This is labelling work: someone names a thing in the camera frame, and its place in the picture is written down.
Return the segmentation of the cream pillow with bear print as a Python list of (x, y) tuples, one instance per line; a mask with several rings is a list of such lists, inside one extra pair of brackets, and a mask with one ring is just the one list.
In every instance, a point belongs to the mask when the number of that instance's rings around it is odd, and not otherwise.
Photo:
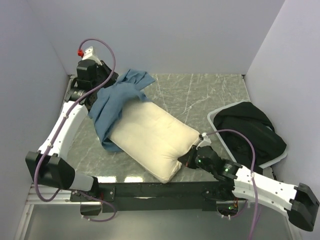
[(178, 159), (196, 145), (200, 133), (155, 103), (128, 101), (110, 140), (161, 183), (168, 183), (180, 170)]

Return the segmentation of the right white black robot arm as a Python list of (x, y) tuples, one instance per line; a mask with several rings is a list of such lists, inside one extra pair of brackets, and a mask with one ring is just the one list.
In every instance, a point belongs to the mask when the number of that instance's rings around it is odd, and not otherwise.
[(286, 216), (297, 228), (311, 232), (314, 229), (320, 202), (303, 183), (287, 184), (271, 179), (232, 160), (221, 158), (211, 146), (193, 146), (178, 161), (190, 169), (203, 169), (222, 184), (222, 198), (247, 199), (271, 208)]

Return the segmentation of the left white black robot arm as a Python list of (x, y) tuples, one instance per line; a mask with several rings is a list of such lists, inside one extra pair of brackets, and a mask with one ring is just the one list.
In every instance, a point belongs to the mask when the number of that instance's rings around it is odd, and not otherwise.
[(51, 133), (36, 152), (27, 153), (25, 162), (37, 193), (43, 185), (81, 191), (88, 201), (94, 201), (101, 194), (98, 179), (76, 172), (66, 159), (78, 128), (97, 100), (98, 87), (113, 85), (118, 74), (102, 60), (93, 59), (79, 61), (76, 72)]

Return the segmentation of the blue fabric pillowcase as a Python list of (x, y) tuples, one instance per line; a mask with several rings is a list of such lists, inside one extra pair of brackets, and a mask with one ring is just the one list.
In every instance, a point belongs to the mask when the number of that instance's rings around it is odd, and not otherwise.
[(111, 141), (112, 130), (116, 122), (122, 118), (123, 108), (128, 101), (136, 98), (141, 102), (149, 101), (143, 89), (155, 81), (146, 71), (129, 69), (119, 76), (113, 85), (101, 88), (97, 92), (97, 100), (88, 116), (92, 119), (101, 146), (106, 151), (123, 151)]

